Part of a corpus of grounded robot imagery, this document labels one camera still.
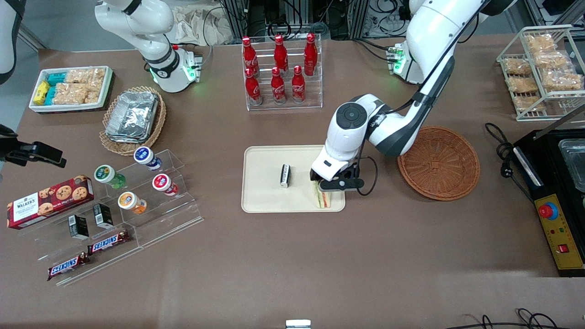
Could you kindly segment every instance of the floor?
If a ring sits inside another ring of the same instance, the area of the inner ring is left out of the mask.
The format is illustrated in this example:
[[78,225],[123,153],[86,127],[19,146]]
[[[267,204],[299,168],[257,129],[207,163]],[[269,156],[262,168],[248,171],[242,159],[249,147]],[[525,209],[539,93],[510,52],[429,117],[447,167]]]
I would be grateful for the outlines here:
[[[27,0],[23,23],[51,49],[68,52],[131,49],[129,43],[99,26],[94,6],[95,0]],[[498,15],[483,22],[476,34],[511,32],[506,17]],[[16,52],[14,75],[0,86],[0,123],[14,130],[28,105],[39,72],[34,50],[18,40]]]

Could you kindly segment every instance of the wicker basket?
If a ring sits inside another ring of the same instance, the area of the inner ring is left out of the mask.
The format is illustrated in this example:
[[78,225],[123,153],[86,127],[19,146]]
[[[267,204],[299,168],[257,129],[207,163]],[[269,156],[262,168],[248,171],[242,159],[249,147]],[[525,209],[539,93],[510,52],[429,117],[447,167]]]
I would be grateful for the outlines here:
[[398,157],[407,183],[425,197],[451,201],[468,195],[479,180],[479,159],[458,133],[438,126],[421,128],[412,148]]
[[[102,131],[99,133],[99,139],[102,141],[102,145],[107,148],[108,150],[117,153],[119,155],[124,155],[124,156],[132,156],[134,155],[134,151],[139,148],[140,146],[148,146],[151,147],[154,142],[156,141],[156,139],[159,137],[160,135],[160,131],[163,129],[163,125],[164,125],[164,119],[167,115],[167,108],[164,104],[163,101],[163,97],[160,95],[160,93],[150,87],[133,87],[130,88],[126,91],[134,91],[134,92],[152,92],[153,94],[156,94],[159,97],[159,106],[157,107],[157,111],[156,111],[156,117],[154,118],[154,124],[153,124],[153,129],[152,132],[150,134],[150,138],[143,144],[134,144],[134,143],[117,143],[117,142],[113,142],[111,141],[107,136],[106,136],[106,132]],[[108,126],[108,122],[110,120],[110,117],[112,116],[112,111],[113,109],[116,107],[116,104],[118,103],[118,99],[120,98],[120,96],[118,95],[116,97],[116,99],[110,104],[108,110],[106,111],[106,114],[104,115],[104,120],[102,121],[104,123],[104,128]]]

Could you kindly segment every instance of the small black box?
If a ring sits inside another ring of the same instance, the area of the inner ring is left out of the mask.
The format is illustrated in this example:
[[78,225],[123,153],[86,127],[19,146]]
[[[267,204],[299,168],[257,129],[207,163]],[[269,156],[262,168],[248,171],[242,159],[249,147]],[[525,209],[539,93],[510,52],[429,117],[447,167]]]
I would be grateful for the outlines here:
[[107,205],[96,204],[94,206],[95,225],[101,228],[112,228],[112,213]]
[[75,239],[87,239],[90,237],[90,232],[87,230],[87,222],[85,218],[76,215],[69,216],[69,233]]

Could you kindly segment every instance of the bottle cap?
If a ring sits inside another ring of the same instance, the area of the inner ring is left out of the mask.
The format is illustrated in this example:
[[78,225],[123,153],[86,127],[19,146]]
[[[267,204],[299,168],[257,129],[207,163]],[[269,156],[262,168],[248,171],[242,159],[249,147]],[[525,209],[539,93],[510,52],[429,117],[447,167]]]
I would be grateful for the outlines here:
[[122,209],[130,210],[136,206],[138,198],[132,192],[124,192],[118,198],[118,205]]
[[112,168],[112,166],[108,166],[107,164],[102,164],[94,172],[94,178],[96,181],[100,183],[109,183],[113,177],[116,175],[116,170]]
[[141,146],[134,151],[134,161],[141,165],[150,163],[152,159],[154,159],[154,152],[147,146]]
[[158,174],[152,180],[152,187],[157,191],[166,191],[171,187],[171,179],[166,174]]

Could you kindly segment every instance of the red cookie box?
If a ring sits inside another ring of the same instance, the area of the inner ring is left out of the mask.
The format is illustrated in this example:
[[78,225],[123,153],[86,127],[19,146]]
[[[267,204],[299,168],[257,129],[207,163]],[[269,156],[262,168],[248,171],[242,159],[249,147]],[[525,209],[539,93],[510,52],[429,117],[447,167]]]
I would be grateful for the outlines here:
[[91,179],[80,175],[9,203],[6,226],[25,228],[93,199]]

